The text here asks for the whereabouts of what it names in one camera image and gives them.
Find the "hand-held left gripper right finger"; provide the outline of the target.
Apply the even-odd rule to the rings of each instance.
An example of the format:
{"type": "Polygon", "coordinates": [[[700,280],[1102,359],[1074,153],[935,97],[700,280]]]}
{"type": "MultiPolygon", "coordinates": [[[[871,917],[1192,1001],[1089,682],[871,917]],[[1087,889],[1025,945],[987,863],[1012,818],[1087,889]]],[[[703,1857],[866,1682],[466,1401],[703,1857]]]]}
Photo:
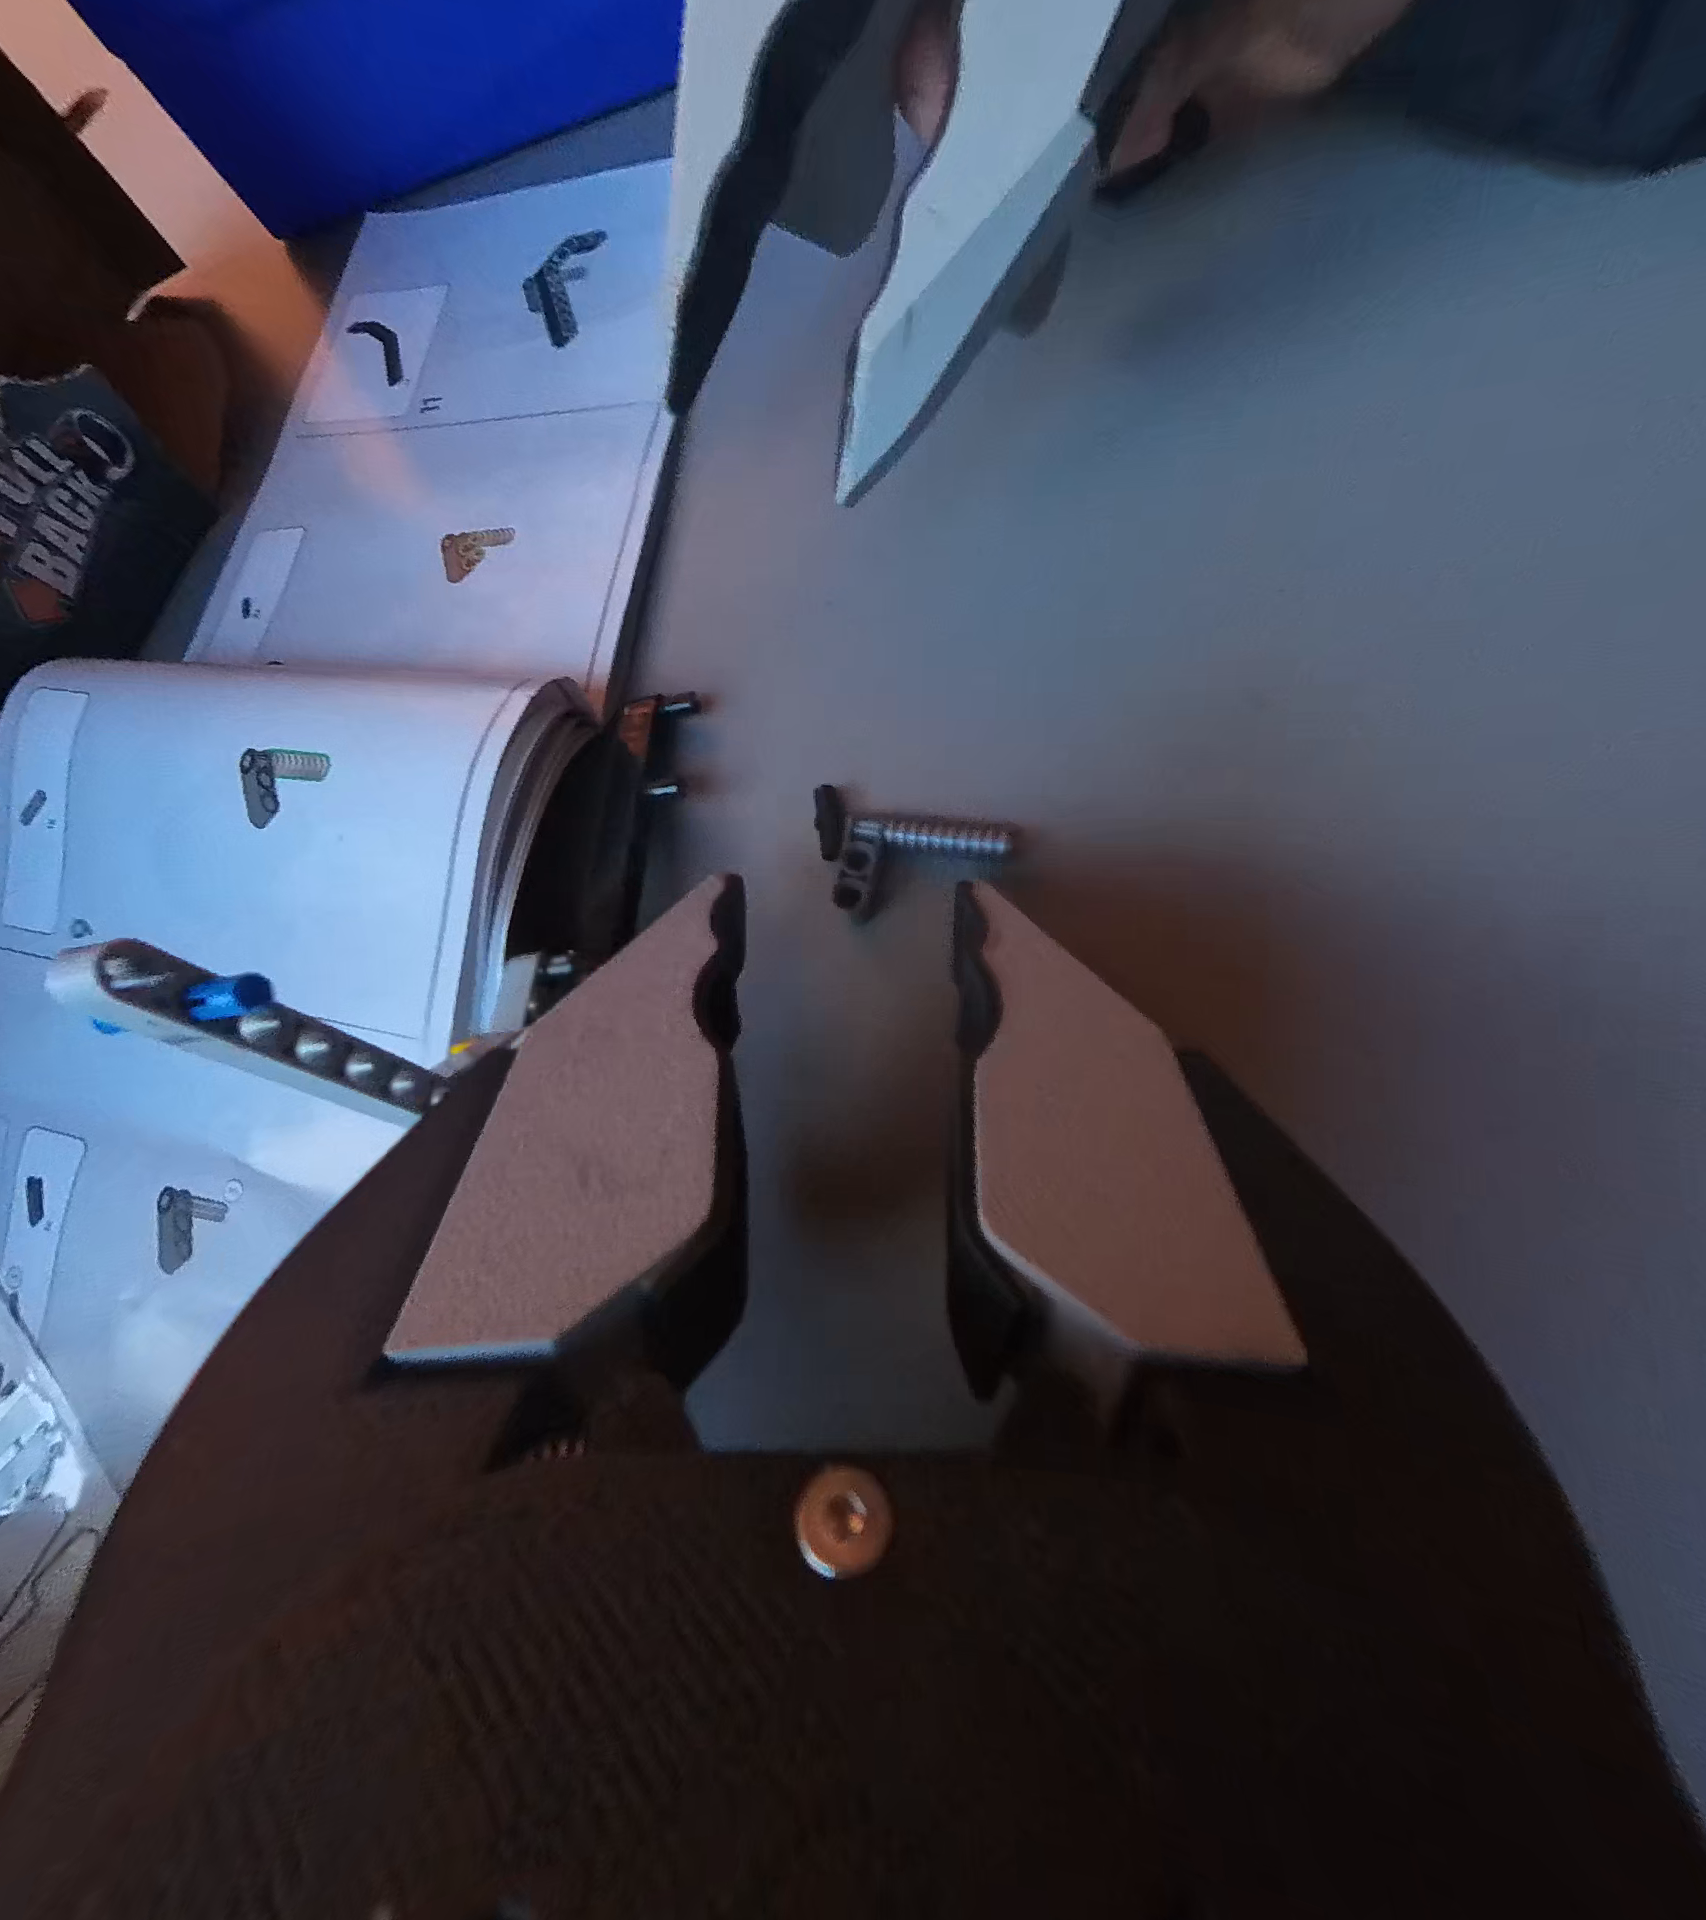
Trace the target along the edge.
{"type": "Polygon", "coordinates": [[[945,1318],[974,1396],[1291,1378],[1298,1330],[1168,1035],[1010,898],[952,898],[945,1318]]]}

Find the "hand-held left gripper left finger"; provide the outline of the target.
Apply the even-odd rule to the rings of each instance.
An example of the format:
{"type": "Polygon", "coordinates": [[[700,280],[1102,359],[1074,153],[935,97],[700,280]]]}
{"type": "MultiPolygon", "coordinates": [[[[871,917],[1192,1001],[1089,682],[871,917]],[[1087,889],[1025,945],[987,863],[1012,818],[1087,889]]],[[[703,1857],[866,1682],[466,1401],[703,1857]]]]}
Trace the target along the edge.
{"type": "Polygon", "coordinates": [[[389,1367],[636,1362],[689,1387],[746,1306],[746,890],[697,882],[510,1046],[389,1367]]]}

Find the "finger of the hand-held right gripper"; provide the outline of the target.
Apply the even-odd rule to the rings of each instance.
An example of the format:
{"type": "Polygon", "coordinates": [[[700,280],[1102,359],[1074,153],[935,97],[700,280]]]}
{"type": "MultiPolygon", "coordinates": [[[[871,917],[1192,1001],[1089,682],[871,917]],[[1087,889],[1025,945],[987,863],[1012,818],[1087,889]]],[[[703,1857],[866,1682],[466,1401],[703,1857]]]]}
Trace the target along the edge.
{"type": "Polygon", "coordinates": [[[898,202],[847,356],[840,507],[899,462],[1070,242],[1170,16],[1154,3],[957,7],[939,133],[898,202]]]}
{"type": "Polygon", "coordinates": [[[685,416],[767,229],[845,258],[894,179],[913,3],[688,3],[673,88],[663,404],[685,416]]]}

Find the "grey lego connector with spring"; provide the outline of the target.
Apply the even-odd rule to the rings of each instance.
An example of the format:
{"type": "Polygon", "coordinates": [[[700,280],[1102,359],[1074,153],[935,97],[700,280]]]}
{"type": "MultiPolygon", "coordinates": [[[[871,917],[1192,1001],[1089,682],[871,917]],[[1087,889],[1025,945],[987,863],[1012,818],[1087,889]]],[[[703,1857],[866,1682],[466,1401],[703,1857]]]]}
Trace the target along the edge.
{"type": "Polygon", "coordinates": [[[926,812],[861,812],[840,786],[812,791],[812,825],[820,858],[834,868],[830,901],[849,923],[863,925],[882,901],[888,854],[957,863],[1003,863],[1018,853],[1019,830],[991,820],[926,812]]]}

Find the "person's right forearm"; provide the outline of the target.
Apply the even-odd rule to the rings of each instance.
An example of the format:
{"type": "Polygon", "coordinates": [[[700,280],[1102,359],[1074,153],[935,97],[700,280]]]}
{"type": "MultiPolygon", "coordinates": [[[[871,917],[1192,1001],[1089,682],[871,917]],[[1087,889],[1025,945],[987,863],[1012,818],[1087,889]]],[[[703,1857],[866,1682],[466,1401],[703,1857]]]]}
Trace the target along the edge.
{"type": "Polygon", "coordinates": [[[1706,3],[1416,3],[1337,90],[1501,154],[1654,176],[1706,160],[1706,3]]]}

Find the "grey lego beam blue pin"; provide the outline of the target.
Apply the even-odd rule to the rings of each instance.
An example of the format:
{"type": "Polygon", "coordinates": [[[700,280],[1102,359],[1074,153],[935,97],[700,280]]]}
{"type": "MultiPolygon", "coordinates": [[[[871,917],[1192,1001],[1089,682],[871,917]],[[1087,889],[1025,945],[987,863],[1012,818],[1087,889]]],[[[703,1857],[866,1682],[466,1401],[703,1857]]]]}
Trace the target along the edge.
{"type": "Polygon", "coordinates": [[[48,996],[110,1036],[137,1036],[344,1111],[407,1127],[451,1077],[281,1002],[264,973],[210,973],[137,939],[68,947],[48,996]]]}

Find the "black lego piece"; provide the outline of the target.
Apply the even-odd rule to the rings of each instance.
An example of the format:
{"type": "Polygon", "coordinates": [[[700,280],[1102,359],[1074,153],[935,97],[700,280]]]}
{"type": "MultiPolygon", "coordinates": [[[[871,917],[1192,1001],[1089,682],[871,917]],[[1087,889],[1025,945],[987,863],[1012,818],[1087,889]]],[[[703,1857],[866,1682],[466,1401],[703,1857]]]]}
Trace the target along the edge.
{"type": "Polygon", "coordinates": [[[629,700],[616,718],[604,810],[605,929],[614,947],[629,942],[640,929],[655,843],[672,828],[685,794],[680,736],[705,710],[707,700],[696,690],[650,692],[629,700]]]}

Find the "open lego instruction booklet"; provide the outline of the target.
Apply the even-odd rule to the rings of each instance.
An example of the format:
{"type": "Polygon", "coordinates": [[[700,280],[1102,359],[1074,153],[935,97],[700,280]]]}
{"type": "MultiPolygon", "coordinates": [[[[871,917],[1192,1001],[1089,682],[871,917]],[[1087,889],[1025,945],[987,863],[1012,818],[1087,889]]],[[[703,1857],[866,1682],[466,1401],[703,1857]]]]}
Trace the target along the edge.
{"type": "Polygon", "coordinates": [[[436,1072],[589,935],[602,743],[673,420],[665,158],[372,213],[182,660],[0,716],[0,1291],[116,1491],[406,1125],[46,990],[139,940],[436,1072]]]}

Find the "dark printed lego box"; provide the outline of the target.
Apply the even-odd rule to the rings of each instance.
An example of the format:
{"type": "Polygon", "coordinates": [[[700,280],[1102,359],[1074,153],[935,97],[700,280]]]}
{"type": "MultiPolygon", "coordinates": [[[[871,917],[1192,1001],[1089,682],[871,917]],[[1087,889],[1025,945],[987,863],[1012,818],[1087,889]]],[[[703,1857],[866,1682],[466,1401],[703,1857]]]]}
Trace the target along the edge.
{"type": "Polygon", "coordinates": [[[0,377],[0,681],[137,656],[211,525],[91,366],[0,377]]]}

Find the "person's right hand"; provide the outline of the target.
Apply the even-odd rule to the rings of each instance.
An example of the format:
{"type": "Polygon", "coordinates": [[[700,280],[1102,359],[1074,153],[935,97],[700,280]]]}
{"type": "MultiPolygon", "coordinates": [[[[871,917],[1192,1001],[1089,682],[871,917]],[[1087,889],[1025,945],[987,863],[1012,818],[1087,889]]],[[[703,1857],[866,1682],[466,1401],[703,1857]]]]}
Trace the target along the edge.
{"type": "MultiPolygon", "coordinates": [[[[1331,85],[1408,12],[1406,3],[1195,5],[1155,37],[1127,116],[1104,148],[1105,176],[1149,171],[1194,139],[1262,118],[1331,85]]],[[[891,62],[894,109],[938,143],[960,68],[960,5],[918,5],[891,62]]]]}

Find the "blue plastic bin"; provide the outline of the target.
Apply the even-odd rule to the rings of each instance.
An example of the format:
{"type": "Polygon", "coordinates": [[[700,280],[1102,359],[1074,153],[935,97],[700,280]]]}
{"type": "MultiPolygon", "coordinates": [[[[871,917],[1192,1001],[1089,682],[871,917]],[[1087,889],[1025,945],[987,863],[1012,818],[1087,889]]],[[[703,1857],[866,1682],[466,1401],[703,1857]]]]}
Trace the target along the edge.
{"type": "Polygon", "coordinates": [[[681,3],[76,3],[278,239],[668,93],[681,3]]]}

